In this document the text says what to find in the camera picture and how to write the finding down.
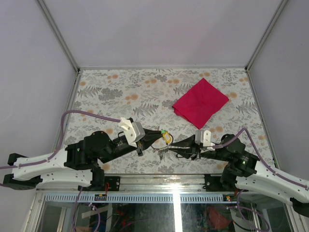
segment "floral pattern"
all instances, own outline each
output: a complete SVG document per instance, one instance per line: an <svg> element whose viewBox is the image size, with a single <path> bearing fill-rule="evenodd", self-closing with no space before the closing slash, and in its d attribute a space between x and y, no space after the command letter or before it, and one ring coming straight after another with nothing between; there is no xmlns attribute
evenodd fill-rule
<svg viewBox="0 0 309 232"><path fill-rule="evenodd" d="M73 108L113 118L132 117L144 128L168 130L175 141L180 141L197 128L175 115L172 105L201 78L230 99L203 127L212 132L212 141L219 142L224 134L236 134L245 126L266 162L273 164L244 69L84 70ZM121 131L117 123L73 114L65 144L78 142L98 130L108 133L111 139ZM247 136L242 134L240 139L254 153ZM163 139L154 143L154 147L164 145ZM217 174L226 165L212 159L178 159L173 152L165 153L160 161L151 148L143 153L142 157L136 152L126 154L102 168L112 174Z"/></svg>

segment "robotic arm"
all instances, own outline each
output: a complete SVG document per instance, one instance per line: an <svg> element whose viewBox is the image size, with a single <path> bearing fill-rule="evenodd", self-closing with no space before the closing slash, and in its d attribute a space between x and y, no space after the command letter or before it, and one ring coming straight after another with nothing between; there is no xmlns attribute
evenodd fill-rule
<svg viewBox="0 0 309 232"><path fill-rule="evenodd" d="M4 177L3 185L16 190L34 189L39 186L55 187L65 183L70 186L84 187L85 191L103 191L104 171L98 165L114 160L134 150L138 156L162 137L160 130L144 129L139 122L121 118L118 124L124 135L111 140L103 131L97 131L78 143L68 145L51 154L27 158L13 153L8 164L15 165L11 174ZM233 134L226 134L219 144L211 142L211 132L198 130L195 135L171 143L175 148L170 151L183 158L200 158L227 161L220 182L226 190L246 189L275 198L301 215L309 217L309 181L289 175L273 166L262 163L260 157L245 150L243 144ZM25 166L46 160L46 162Z"/></svg>

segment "folded red fabric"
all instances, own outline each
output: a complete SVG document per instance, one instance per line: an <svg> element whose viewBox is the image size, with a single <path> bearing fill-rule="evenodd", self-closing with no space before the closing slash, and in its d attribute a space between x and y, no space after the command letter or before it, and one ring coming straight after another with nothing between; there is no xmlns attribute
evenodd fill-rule
<svg viewBox="0 0 309 232"><path fill-rule="evenodd" d="M175 114L201 129L227 102L227 96L203 78L176 101L173 108Z"/></svg>

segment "reflective surface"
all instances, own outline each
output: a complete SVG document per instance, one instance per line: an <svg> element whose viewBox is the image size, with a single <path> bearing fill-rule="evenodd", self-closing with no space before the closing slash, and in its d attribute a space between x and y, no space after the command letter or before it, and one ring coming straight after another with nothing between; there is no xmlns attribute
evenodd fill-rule
<svg viewBox="0 0 309 232"><path fill-rule="evenodd" d="M77 232L242 232L254 231L231 204L182 203L176 195L173 203L88 203L46 202L37 231L72 232L75 211ZM271 225L273 232L290 232L281 202L261 195L242 196L242 206L257 210ZM242 211L249 222L266 230L262 219Z"/></svg>

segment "white wall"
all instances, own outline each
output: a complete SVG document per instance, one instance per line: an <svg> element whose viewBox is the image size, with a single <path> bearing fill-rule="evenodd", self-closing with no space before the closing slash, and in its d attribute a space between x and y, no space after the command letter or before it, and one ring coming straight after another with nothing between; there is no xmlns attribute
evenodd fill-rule
<svg viewBox="0 0 309 232"><path fill-rule="evenodd" d="M245 66L281 0L45 0L81 67Z"/></svg>
<svg viewBox="0 0 309 232"><path fill-rule="evenodd" d="M51 152L74 79L34 0L0 2L0 166ZM10 171L0 171L0 182ZM34 191L0 187L0 231L18 232Z"/></svg>
<svg viewBox="0 0 309 232"><path fill-rule="evenodd" d="M281 168L307 180L308 9L308 0L290 1L251 70Z"/></svg>

